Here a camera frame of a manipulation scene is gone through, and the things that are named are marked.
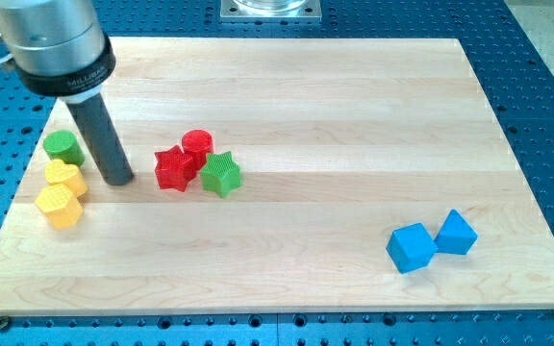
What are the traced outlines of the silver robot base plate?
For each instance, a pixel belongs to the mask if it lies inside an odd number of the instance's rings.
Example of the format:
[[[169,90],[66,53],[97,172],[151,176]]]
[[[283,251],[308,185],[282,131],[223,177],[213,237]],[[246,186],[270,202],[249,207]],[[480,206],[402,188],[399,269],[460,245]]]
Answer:
[[[320,22],[320,0],[221,0],[222,22]]]

